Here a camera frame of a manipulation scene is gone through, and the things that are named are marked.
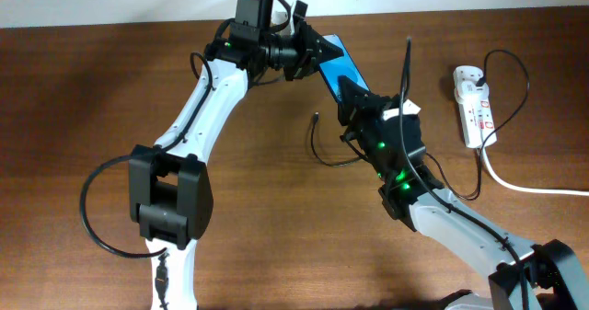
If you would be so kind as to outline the blue screen smartphone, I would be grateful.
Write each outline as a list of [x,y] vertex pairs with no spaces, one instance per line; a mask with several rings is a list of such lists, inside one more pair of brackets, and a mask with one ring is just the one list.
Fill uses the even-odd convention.
[[329,34],[325,35],[324,39],[341,48],[343,52],[341,57],[321,63],[319,65],[319,72],[321,73],[334,100],[337,103],[341,103],[341,90],[338,80],[341,75],[348,77],[356,85],[362,87],[365,91],[370,91],[353,59],[341,41],[341,38],[336,34]]

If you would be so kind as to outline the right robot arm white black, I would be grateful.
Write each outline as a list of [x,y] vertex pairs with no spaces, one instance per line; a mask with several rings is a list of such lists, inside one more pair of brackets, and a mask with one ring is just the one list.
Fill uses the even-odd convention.
[[345,75],[338,78],[342,140],[371,164],[394,220],[440,243],[488,280],[488,298],[453,294],[449,309],[585,309],[588,280],[570,247],[544,245],[507,232],[470,209],[423,163],[420,120],[398,96],[381,97]]

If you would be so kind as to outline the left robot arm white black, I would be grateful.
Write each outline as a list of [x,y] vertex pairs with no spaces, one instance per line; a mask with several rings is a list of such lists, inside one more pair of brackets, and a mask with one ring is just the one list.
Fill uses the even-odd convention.
[[268,69],[292,81],[344,56],[341,40],[298,20],[287,35],[276,27],[229,21],[230,35],[205,48],[202,74],[178,117],[151,147],[129,161],[130,216],[149,250],[152,308],[195,309],[195,253],[210,223],[214,198],[207,164],[236,105]]

